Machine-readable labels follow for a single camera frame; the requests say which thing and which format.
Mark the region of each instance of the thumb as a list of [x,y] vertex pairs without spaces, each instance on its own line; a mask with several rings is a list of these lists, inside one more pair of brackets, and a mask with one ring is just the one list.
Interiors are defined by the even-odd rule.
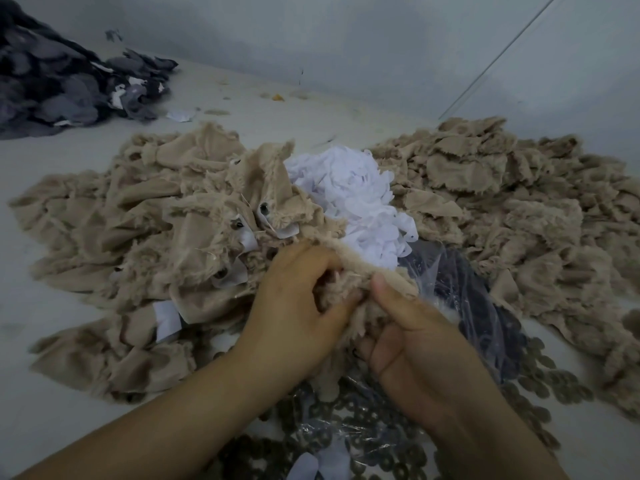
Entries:
[[375,273],[371,278],[371,296],[405,330],[425,327],[424,310],[389,286],[382,273]]
[[340,338],[340,335],[347,327],[351,314],[358,307],[363,293],[359,289],[352,290],[340,303],[329,308],[320,317],[320,327],[326,330],[327,334],[335,341]]

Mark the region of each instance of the human skin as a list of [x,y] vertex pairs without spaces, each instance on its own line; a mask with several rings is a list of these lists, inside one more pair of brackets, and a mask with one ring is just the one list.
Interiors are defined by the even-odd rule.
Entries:
[[[327,271],[341,268],[340,258],[326,248],[308,242],[284,248],[233,350],[16,478],[194,475],[331,352],[362,293],[354,291],[321,314],[312,291]],[[405,300],[381,275],[372,280],[371,296],[394,323],[379,337],[364,339],[361,353],[391,399],[457,464],[455,475],[566,478],[504,402],[473,348],[434,308]]]

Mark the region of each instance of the table surface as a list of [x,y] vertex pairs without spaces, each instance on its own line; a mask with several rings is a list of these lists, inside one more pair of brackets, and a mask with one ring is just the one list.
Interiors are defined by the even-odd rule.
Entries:
[[[105,43],[86,46],[101,56],[114,55],[121,49]],[[296,86],[179,62],[179,71],[168,84],[172,94],[161,105],[168,111],[200,108],[191,122],[160,118],[142,125],[112,119],[96,127],[73,128],[52,137],[2,141],[0,154],[5,168],[0,200],[6,202],[49,173],[107,169],[119,145],[135,132],[184,132],[196,128],[199,121],[215,120],[238,131],[247,148],[265,141],[295,138],[296,153],[303,153],[321,152],[330,144],[363,148],[436,124],[343,97],[301,93]],[[284,101],[271,100],[275,94],[280,94]],[[210,109],[228,111],[229,115],[204,114]],[[28,371],[33,359],[26,351],[30,344],[63,328],[99,318],[100,312],[80,304],[71,294],[32,281],[28,266],[42,256],[43,248],[18,230],[7,206],[0,206],[0,223],[0,260],[4,262],[0,285],[0,469],[15,475],[121,416],[131,406],[91,399]],[[526,320],[524,329],[542,338],[545,353],[558,367],[573,371],[587,385],[597,384],[596,361],[577,352],[558,334],[537,322]],[[553,421],[548,430],[562,444],[557,456],[572,478],[637,477],[640,424],[597,400],[563,406],[553,398],[541,400],[530,393],[523,394],[551,411]],[[433,460],[429,460],[429,477],[435,476],[435,471]]]

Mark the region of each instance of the dark gray fabric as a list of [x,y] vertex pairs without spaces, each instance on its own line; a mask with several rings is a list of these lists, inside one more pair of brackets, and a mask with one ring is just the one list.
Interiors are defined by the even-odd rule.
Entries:
[[46,136],[117,116],[148,121],[175,61],[127,49],[102,62],[0,0],[0,139]]

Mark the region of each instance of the beige plush fabric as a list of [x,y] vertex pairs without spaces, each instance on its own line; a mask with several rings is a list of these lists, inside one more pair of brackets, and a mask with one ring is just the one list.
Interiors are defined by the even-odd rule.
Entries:
[[[392,203],[414,217],[422,239],[460,248],[498,305],[601,357],[604,388],[638,414],[637,318],[623,319],[614,295],[640,289],[640,180],[625,176],[620,161],[583,154],[575,136],[519,141],[503,124],[452,118],[371,151],[393,170]],[[135,135],[107,172],[51,175],[10,202],[21,229],[49,249],[32,266],[34,278],[107,311],[39,341],[33,368],[108,399],[169,388],[196,367],[192,332],[215,334],[245,317],[238,310],[246,311],[274,251],[299,237],[344,259],[345,272],[317,290],[323,309],[353,287],[366,289],[376,268],[336,239],[344,223],[289,183],[282,162],[293,147],[246,150],[213,123],[183,135]],[[243,253],[238,216],[257,250]],[[293,223],[297,237],[276,237]],[[236,259],[248,282],[215,288]],[[417,294],[402,270],[384,273],[405,295]],[[168,299],[189,327],[157,344],[150,303]],[[312,379],[324,400],[335,395],[351,339],[386,319],[371,301],[359,307]]]

